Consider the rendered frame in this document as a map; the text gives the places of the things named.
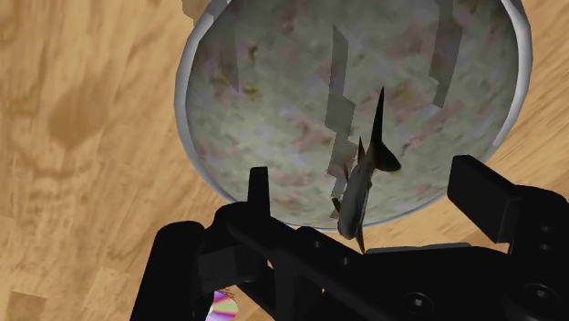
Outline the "mottled grey-green bowl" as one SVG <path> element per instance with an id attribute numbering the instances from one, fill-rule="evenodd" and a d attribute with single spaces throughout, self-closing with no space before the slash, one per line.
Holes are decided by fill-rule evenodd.
<path id="1" fill-rule="evenodd" d="M 442 198 L 458 154 L 486 161 L 517 120 L 533 66 L 522 0 L 209 0 L 177 70 L 182 145 L 228 202 L 269 171 L 271 213 L 336 229 L 333 199 L 379 100 L 401 163 L 376 172 L 365 223 Z"/>

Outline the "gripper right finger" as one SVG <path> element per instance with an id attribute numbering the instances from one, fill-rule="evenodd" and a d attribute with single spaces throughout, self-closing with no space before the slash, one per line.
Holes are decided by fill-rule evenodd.
<path id="1" fill-rule="evenodd" d="M 452 159 L 450 201 L 494 243 L 507 243 L 508 321 L 569 321 L 569 201 L 514 184 L 471 155 Z"/>

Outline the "rainbow shiny disc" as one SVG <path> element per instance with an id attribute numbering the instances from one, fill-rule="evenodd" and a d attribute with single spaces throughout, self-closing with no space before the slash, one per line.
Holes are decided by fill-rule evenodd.
<path id="1" fill-rule="evenodd" d="M 238 311 L 238 305 L 232 295 L 216 291 L 205 321 L 232 321 Z"/>

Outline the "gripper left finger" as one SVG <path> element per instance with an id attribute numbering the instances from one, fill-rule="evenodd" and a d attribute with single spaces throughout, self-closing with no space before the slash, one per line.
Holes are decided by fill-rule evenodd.
<path id="1" fill-rule="evenodd" d="M 310 227 L 270 214 L 268 170 L 251 169 L 247 199 L 209 227 L 161 227 L 129 321 L 205 321 L 215 292 L 235 285 L 274 321 L 368 321 L 346 283 L 358 255 Z"/>

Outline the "grey toy shark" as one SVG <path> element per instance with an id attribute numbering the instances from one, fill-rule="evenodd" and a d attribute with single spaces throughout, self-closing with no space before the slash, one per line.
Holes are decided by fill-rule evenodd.
<path id="1" fill-rule="evenodd" d="M 344 167 L 347 185 L 342 198 L 332 198 L 337 211 L 337 230 L 347 240 L 356 239 L 362 254 L 366 252 L 363 236 L 363 222 L 366 215 L 367 201 L 373 186 L 372 177 L 375 170 L 396 172 L 401 164 L 383 140 L 385 88 L 378 96 L 378 104 L 374 116 L 373 129 L 367 150 L 362 139 L 357 145 L 357 163 L 348 171 Z"/>

